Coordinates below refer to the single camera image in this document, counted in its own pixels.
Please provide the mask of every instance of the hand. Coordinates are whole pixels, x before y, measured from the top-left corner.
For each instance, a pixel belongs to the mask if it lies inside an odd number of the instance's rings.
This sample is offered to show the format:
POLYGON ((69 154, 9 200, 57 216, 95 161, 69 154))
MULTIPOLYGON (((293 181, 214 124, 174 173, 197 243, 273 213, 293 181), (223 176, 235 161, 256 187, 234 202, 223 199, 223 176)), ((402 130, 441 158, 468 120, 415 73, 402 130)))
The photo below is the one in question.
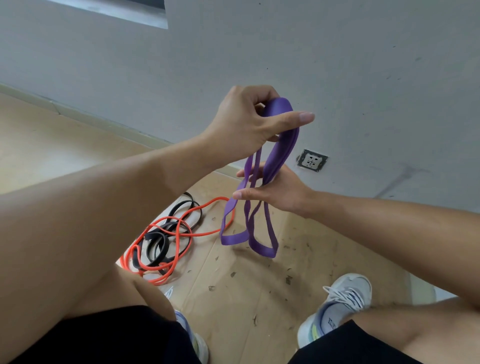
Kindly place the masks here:
POLYGON ((266 118, 259 116, 258 112, 263 109, 260 103, 277 97, 279 94, 268 85, 235 86, 229 91, 212 123, 201 134, 208 148, 220 158, 219 164, 224 166, 244 159, 266 141, 277 141, 277 134, 315 119, 311 112, 301 111, 266 118))
MULTIPOLYGON (((260 164, 258 178, 263 177, 264 165, 265 162, 260 164)), ((237 173, 237 177, 244 176, 244 170, 237 173)), ((313 195, 314 191, 307 187, 290 168, 284 165, 269 184, 235 191, 233 198, 236 200, 265 201, 280 210, 302 215, 305 201, 313 195)))

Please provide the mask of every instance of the person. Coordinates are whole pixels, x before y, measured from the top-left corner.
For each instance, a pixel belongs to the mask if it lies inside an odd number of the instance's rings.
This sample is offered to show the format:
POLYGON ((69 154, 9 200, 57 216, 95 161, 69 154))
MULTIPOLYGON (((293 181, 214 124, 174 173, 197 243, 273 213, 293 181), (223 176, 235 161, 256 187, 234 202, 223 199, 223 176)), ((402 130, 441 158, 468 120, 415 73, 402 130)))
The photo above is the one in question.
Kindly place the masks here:
MULTIPOLYGON (((0 196, 0 363, 124 363, 138 360, 138 345, 155 347, 144 360, 206 363, 204 342, 181 313, 115 261, 158 210, 203 176, 313 121, 308 112, 259 116, 260 104, 276 97, 271 86, 236 86, 210 126, 189 141, 0 196), (144 327, 152 335, 139 342, 135 332, 144 327)), ((480 357, 478 215, 314 192, 287 167, 267 186, 234 198, 315 219, 459 296, 368 308, 368 279, 343 276, 301 325, 292 364, 480 357)))

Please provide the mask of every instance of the shoe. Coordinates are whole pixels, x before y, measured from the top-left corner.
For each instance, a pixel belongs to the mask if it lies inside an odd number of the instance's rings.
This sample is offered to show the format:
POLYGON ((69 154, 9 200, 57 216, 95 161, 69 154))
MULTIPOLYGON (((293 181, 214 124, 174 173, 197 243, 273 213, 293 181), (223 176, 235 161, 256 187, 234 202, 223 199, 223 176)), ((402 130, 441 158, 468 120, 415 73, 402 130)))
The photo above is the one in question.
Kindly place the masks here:
POLYGON ((182 327, 188 333, 188 336, 190 337, 190 341, 192 342, 193 349, 195 350, 198 359, 202 364, 207 364, 208 346, 205 343, 205 340, 200 335, 192 331, 187 319, 180 311, 175 310, 175 316, 177 317, 177 322, 182 325, 182 327))
POLYGON ((300 348, 336 329, 343 318, 369 307, 372 302, 372 285, 360 274, 345 274, 331 287, 324 286, 323 289, 328 293, 327 299, 298 330, 300 348))

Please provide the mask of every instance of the purple strap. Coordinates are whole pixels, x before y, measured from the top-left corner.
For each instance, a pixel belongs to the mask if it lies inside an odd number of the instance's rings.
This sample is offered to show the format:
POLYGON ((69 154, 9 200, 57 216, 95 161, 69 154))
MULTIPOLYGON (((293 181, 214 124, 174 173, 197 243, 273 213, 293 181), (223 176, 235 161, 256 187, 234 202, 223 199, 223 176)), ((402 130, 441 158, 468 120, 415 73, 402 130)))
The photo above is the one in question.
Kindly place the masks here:
MULTIPOLYGON (((269 101, 264 109, 262 116, 274 116, 282 114, 284 112, 293 111, 292 106, 286 98, 280 97, 269 101)), ((278 142, 273 147, 272 152, 267 158, 264 166, 264 178, 262 185, 265 185, 272 181, 276 176, 280 168, 283 166, 288 156, 290 155, 299 135, 299 129, 287 130, 286 132, 280 133, 278 142)), ((255 183, 258 178, 258 167, 260 165, 260 157, 262 154, 262 149, 260 148, 255 153, 255 165, 253 166, 252 182, 250 187, 255 187, 255 183)), ((237 190, 245 188, 247 186, 248 178, 252 170, 253 155, 249 156, 245 163, 245 177, 242 182, 240 182, 237 190)), ((222 227, 220 229, 220 240, 222 245, 235 245, 239 243, 246 242, 248 243, 252 250, 257 252, 260 255, 267 256, 269 258, 274 258, 276 251, 278 250, 278 241, 273 231, 272 222, 270 220, 270 213, 268 212, 268 204, 264 203, 265 209, 265 219, 267 222, 268 235, 270 236, 270 241, 272 242, 272 247, 265 246, 259 243, 254 237, 255 222, 254 216, 262 204, 261 201, 258 202, 257 206, 253 209, 252 214, 250 215, 251 203, 250 201, 245 201, 245 224, 247 229, 238 234, 234 235, 224 235, 225 221, 227 215, 232 212, 237 204, 237 200, 233 198, 229 199, 227 205, 225 206, 225 211, 222 219, 222 227)))

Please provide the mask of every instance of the wall socket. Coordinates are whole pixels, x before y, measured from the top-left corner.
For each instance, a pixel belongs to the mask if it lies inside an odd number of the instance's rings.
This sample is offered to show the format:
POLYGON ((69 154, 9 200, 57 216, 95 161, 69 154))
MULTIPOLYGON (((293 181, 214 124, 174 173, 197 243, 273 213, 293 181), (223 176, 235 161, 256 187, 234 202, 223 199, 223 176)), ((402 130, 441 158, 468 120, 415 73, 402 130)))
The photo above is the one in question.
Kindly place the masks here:
POLYGON ((327 162, 327 159, 328 156, 304 149, 302 154, 297 158, 297 166, 319 172, 327 162))

